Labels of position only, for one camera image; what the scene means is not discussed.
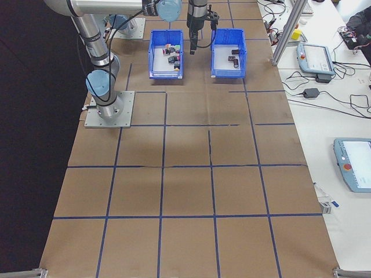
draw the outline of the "electronic device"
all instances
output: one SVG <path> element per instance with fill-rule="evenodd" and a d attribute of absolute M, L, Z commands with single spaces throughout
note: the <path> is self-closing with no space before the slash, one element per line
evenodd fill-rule
<path fill-rule="evenodd" d="M 296 0 L 291 0 L 291 3 L 292 3 L 292 5 L 295 5 Z M 301 13 L 301 15 L 302 16 L 313 16 L 313 14 L 314 14 L 313 8 L 307 2 L 306 5 L 305 5 L 305 7 L 304 7 L 304 10 Z"/>
<path fill-rule="evenodd" d="M 327 46 L 299 43 L 296 54 L 299 67 L 303 72 L 329 77 L 335 74 Z"/>
<path fill-rule="evenodd" d="M 341 174 L 350 190 L 371 192 L 371 139 L 337 138 L 334 151 Z"/>
<path fill-rule="evenodd" d="M 355 37 L 355 35 L 353 34 L 353 32 L 349 32 L 349 31 L 339 31 L 339 35 L 341 36 L 341 38 L 343 39 L 345 45 L 348 47 L 348 49 L 352 50 L 354 49 L 356 46 L 359 46 L 360 44 L 357 42 L 357 38 Z"/>

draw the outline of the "metal post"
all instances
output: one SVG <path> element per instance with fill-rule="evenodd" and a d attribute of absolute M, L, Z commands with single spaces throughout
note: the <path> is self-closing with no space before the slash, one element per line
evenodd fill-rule
<path fill-rule="evenodd" d="M 283 28 L 282 35 L 274 51 L 273 58 L 271 60 L 272 65 L 278 65 L 279 59 L 281 59 L 281 56 L 285 51 L 286 45 L 289 42 L 292 32 L 294 31 L 296 24 L 299 22 L 299 18 L 304 10 L 306 3 L 307 0 L 296 0 L 295 5 L 289 16 L 288 22 Z"/>
<path fill-rule="evenodd" d="M 370 271 L 346 271 L 340 268 L 334 268 L 332 270 L 335 278 L 346 277 L 346 278 L 370 278 Z"/>

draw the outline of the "metal mounting plate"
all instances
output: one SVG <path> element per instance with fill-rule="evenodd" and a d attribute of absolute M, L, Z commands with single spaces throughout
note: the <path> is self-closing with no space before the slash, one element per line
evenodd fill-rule
<path fill-rule="evenodd" d="M 132 114 L 134 106 L 134 91 L 118 91 L 117 97 L 123 101 L 123 110 L 117 118 L 112 120 L 102 119 L 97 109 L 91 108 L 86 114 L 85 127 L 91 128 L 104 128 L 104 127 L 130 127 L 132 123 Z M 96 105 L 95 100 L 92 98 L 90 105 Z"/>
<path fill-rule="evenodd" d="M 146 26 L 146 19 L 137 17 L 133 20 L 135 20 L 135 22 L 137 23 L 138 26 L 137 29 L 130 34 L 121 34 L 120 32 L 116 32 L 115 39 L 143 39 L 144 27 Z M 112 29 L 110 38 L 112 37 L 114 32 L 115 29 Z"/>

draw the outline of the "metal bracket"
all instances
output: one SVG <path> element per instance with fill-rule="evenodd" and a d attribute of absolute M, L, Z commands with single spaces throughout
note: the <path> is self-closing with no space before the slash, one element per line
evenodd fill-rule
<path fill-rule="evenodd" d="M 370 278 L 370 271 L 346 271 L 340 268 L 334 268 L 332 270 L 335 278 L 346 277 L 346 278 Z"/>
<path fill-rule="evenodd" d="M 0 273 L 0 278 L 46 278 L 48 271 L 42 268 L 36 268 L 29 271 Z"/>
<path fill-rule="evenodd" d="M 319 202 L 321 206 L 322 214 L 331 214 L 331 203 L 330 202 Z"/>
<path fill-rule="evenodd" d="M 121 34 L 120 32 L 116 32 L 115 39 L 143 39 L 144 27 L 146 26 L 146 19 L 137 17 L 133 20 L 135 20 L 135 22 L 137 23 L 136 30 L 131 32 L 130 34 Z M 115 30 L 116 29 L 112 29 L 110 38 L 112 37 Z"/>
<path fill-rule="evenodd" d="M 132 123 L 133 106 L 134 106 L 134 91 L 118 91 L 117 97 L 123 101 L 123 109 L 120 115 L 111 120 L 106 120 L 100 117 L 97 109 L 91 108 L 86 114 L 85 127 L 130 127 Z M 95 100 L 92 98 L 90 102 L 91 106 L 95 106 Z"/>

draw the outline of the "white desk surface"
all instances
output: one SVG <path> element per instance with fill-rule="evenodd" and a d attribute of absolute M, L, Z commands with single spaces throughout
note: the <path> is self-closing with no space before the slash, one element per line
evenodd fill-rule
<path fill-rule="evenodd" d="M 281 17 L 277 16 L 277 21 L 273 26 L 279 30 L 283 29 L 292 9 L 291 1 L 286 0 L 285 2 L 288 12 Z M 299 29 L 304 32 L 308 43 L 326 45 L 331 51 L 332 59 L 334 59 L 332 50 L 341 42 L 337 29 L 345 24 L 330 0 L 323 3 L 310 0 L 308 2 L 314 9 L 314 15 L 304 17 L 307 24 L 300 24 Z M 261 5 L 259 7 L 261 14 L 265 15 L 263 7 Z M 270 5 L 269 7 L 275 12 L 282 11 L 280 6 Z M 344 43 L 336 49 L 336 61 L 368 64 L 361 51 L 353 55 L 352 50 L 348 50 Z M 296 61 L 296 47 L 286 48 L 278 68 L 284 82 L 288 76 L 299 69 Z M 336 77 L 329 84 L 310 81 L 294 91 L 288 90 L 286 86 L 285 89 L 292 94 L 298 94 L 302 93 L 305 88 L 315 87 L 319 91 L 326 90 L 343 101 L 349 101 L 350 94 L 365 94 L 371 100 L 371 90 L 368 87 L 371 84 L 370 69 L 361 66 L 355 66 L 355 68 L 359 69 L 354 76 L 346 76 L 344 79 Z M 287 83 L 290 87 L 295 87 L 301 82 L 303 79 L 296 81 L 291 79 Z M 288 99 L 355 114 L 345 104 L 340 104 L 325 93 L 320 94 L 314 100 L 289 95 Z M 371 193 L 353 193 L 349 190 L 336 164 L 333 151 L 333 141 L 337 137 L 371 138 L 371 120 L 325 109 L 306 107 L 303 104 L 293 102 L 289 102 L 289 104 L 312 180 L 317 182 L 340 205 L 338 208 L 332 207 L 331 214 L 324 215 L 339 266 L 344 270 L 371 270 Z"/>

